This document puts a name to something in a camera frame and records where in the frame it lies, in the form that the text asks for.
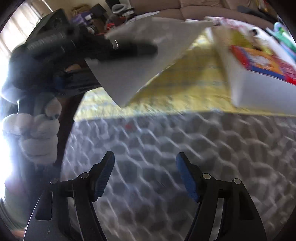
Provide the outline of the white gloved left hand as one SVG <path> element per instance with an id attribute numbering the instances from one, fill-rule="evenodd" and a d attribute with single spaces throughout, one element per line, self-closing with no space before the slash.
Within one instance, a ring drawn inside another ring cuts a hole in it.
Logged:
<path id="1" fill-rule="evenodd" d="M 56 97 L 46 102 L 44 112 L 36 116 L 28 113 L 11 114 L 1 122 L 4 132 L 18 138 L 22 154 L 34 164 L 55 163 L 58 152 L 58 120 L 62 105 Z"/>

